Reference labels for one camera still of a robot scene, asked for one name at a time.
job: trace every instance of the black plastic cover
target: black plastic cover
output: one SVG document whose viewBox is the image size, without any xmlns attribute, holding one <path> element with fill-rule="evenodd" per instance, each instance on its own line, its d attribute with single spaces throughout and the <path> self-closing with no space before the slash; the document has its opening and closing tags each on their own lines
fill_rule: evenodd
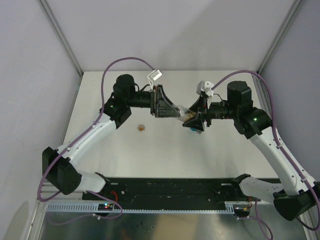
<svg viewBox="0 0 320 240">
<path fill-rule="evenodd" d="M 180 117 L 180 110 L 166 96 L 162 85 L 159 84 L 154 87 L 153 92 L 154 99 L 151 100 L 153 104 L 150 109 L 151 114 L 154 114 L 156 118 Z"/>
<path fill-rule="evenodd" d="M 42 174 L 45 173 L 58 155 L 57 151 L 51 147 L 47 147 L 42 152 Z M 69 163 L 69 160 L 68 158 L 60 157 L 45 178 L 64 195 L 68 195 L 76 190 L 82 178 L 82 175 Z"/>
<path fill-rule="evenodd" d="M 315 183 L 313 190 L 319 198 L 320 182 Z M 273 204 L 278 213 L 288 221 L 294 220 L 296 217 L 316 205 L 315 199 L 310 190 L 302 192 L 301 194 L 295 196 L 288 196 L 286 194 L 284 194 L 283 196 L 279 195 L 281 195 L 281 193 L 273 194 L 273 196 L 275 197 L 275 199 L 273 200 Z"/>
</svg>

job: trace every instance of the white table surface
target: white table surface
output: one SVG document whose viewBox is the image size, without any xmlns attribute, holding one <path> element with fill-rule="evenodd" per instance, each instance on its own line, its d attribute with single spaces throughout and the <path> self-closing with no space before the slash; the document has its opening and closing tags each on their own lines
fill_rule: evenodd
<svg viewBox="0 0 320 240">
<path fill-rule="evenodd" d="M 156 81 L 176 105 L 190 107 L 197 99 L 199 81 L 217 83 L 232 71 L 163 71 Z M 121 74 L 130 74 L 140 88 L 148 83 L 149 71 L 111 71 L 104 83 L 105 101 Z M 81 131 L 101 108 L 100 85 L 103 72 L 85 72 L 65 141 Z M 230 81 L 246 81 L 252 89 L 255 107 L 260 107 L 252 77 L 242 73 L 221 84 L 215 93 L 227 99 Z M 142 178 L 234 178 L 250 174 L 257 178 L 277 175 L 259 150 L 240 135 L 232 120 L 213 120 L 210 128 L 198 134 L 182 127 L 174 118 L 155 118 L 150 109 L 131 108 L 132 115 L 115 132 L 101 140 L 82 158 L 78 170 L 99 172 L 106 177 Z M 138 131 L 138 126 L 145 131 Z"/>
</svg>

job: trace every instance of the red wire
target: red wire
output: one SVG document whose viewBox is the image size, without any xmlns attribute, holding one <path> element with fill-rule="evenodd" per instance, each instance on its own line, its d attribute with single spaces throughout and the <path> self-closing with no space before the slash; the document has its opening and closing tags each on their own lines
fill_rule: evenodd
<svg viewBox="0 0 320 240">
<path fill-rule="evenodd" d="M 110 192 L 111 194 L 115 195 L 115 201 L 118 202 L 118 195 L 115 191 Z"/>
</svg>

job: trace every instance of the gray metal surface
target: gray metal surface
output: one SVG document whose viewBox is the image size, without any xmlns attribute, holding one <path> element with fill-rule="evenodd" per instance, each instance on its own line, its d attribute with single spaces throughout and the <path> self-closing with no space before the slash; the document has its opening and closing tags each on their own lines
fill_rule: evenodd
<svg viewBox="0 0 320 240">
<path fill-rule="evenodd" d="M 271 205 L 259 205 L 262 219 L 274 239 L 306 240 L 303 227 L 286 221 Z M 114 220 L 85 217 L 56 226 L 48 223 L 69 221 L 83 213 L 47 212 L 41 240 L 264 240 L 257 221 L 236 220 L 228 214 L 129 214 Z"/>
<path fill-rule="evenodd" d="M 51 202 L 48 204 L 47 212 L 65 213 L 109 213 L 110 210 L 98 210 L 99 204 L 103 202 Z M 124 213 L 135 214 L 234 214 L 232 203 L 225 203 L 225 210 L 146 210 L 146 209 L 124 209 Z"/>
</svg>

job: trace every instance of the small round object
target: small round object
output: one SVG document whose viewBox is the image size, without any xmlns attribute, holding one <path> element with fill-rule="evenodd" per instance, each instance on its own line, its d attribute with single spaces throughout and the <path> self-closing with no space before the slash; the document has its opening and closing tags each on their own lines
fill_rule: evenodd
<svg viewBox="0 0 320 240">
<path fill-rule="evenodd" d="M 145 129 L 146 129 L 146 128 L 145 128 L 145 125 L 139 125 L 139 126 L 138 126 L 138 130 L 139 130 L 140 132 L 143 132 Z"/>
</svg>

